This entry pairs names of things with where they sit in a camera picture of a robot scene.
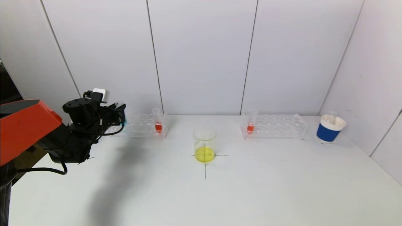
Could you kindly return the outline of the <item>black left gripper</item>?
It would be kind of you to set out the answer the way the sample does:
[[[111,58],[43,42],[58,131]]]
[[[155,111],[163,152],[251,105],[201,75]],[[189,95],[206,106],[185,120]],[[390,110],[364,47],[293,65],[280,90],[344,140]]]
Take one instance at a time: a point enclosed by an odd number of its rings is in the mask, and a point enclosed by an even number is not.
[[[125,117],[126,104],[124,102],[116,102],[109,106],[101,106],[100,115],[111,126],[118,126],[126,123]]]

